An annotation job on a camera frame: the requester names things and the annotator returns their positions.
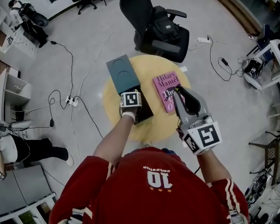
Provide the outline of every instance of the black hair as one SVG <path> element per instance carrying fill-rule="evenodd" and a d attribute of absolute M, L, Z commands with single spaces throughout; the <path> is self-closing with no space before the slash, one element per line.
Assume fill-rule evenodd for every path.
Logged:
<path fill-rule="evenodd" d="M 8 3 L 8 6 L 10 8 L 12 8 L 14 6 L 14 2 L 16 2 L 16 0 L 11 0 L 9 3 Z"/>

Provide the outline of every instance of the pink book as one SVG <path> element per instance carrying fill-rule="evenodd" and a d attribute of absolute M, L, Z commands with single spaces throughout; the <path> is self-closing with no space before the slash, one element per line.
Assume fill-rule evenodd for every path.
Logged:
<path fill-rule="evenodd" d="M 164 75 L 153 78 L 153 82 L 167 113 L 173 112 L 174 103 L 172 93 L 175 87 L 180 84 L 180 81 L 175 71 L 168 72 Z"/>

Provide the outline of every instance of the person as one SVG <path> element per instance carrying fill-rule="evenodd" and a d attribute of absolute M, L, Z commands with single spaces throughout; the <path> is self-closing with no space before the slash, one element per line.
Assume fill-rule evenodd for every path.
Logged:
<path fill-rule="evenodd" d="M 135 115 L 135 110 L 124 112 L 93 156 L 76 169 L 49 224 L 69 219 L 104 224 L 248 224 L 245 197 L 213 151 L 197 156 L 205 182 L 166 149 L 145 147 L 121 157 Z"/>
<path fill-rule="evenodd" d="M 24 140 L 20 136 L 9 134 L 9 124 L 0 120 L 0 172 L 5 173 L 4 164 L 22 161 L 39 161 L 56 157 L 72 166 L 74 161 L 68 149 L 53 147 L 50 139 Z"/>
<path fill-rule="evenodd" d="M 36 26 L 34 24 L 32 24 L 32 22 L 30 20 L 28 21 L 23 21 L 19 11 L 17 10 L 18 8 L 22 7 L 22 4 L 25 4 L 28 2 L 25 1 L 16 1 L 16 0 L 11 0 L 8 3 L 9 8 L 11 9 L 10 11 L 10 16 L 12 18 L 13 21 L 13 25 L 14 28 L 17 30 L 19 28 L 19 26 L 22 26 L 23 29 L 32 37 L 34 37 L 36 40 L 38 40 L 38 42 L 40 43 L 39 48 L 42 48 L 47 42 L 47 38 L 48 35 L 44 32 L 44 30 L 39 27 Z"/>

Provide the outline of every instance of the wooden stair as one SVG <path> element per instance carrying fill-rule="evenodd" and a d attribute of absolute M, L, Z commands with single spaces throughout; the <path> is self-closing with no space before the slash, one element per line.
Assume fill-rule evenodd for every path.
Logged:
<path fill-rule="evenodd" d="M 258 36 L 262 27 L 237 0 L 218 0 L 242 25 L 245 31 Z"/>

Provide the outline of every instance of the round yellow table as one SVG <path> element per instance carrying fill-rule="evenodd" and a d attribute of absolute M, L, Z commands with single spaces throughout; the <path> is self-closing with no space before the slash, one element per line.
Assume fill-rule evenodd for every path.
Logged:
<path fill-rule="evenodd" d="M 157 142 L 171 136 L 177 128 L 178 117 L 175 112 L 166 113 L 161 98 L 153 83 L 153 78 L 167 72 L 175 71 L 181 85 L 191 88 L 185 74 L 173 62 L 152 55 L 142 55 L 130 58 L 133 69 L 140 80 L 141 90 L 154 116 L 132 127 L 129 138 L 141 143 Z M 120 119 L 118 107 L 120 96 L 116 92 L 112 79 L 105 85 L 103 103 L 109 120 L 115 126 Z"/>

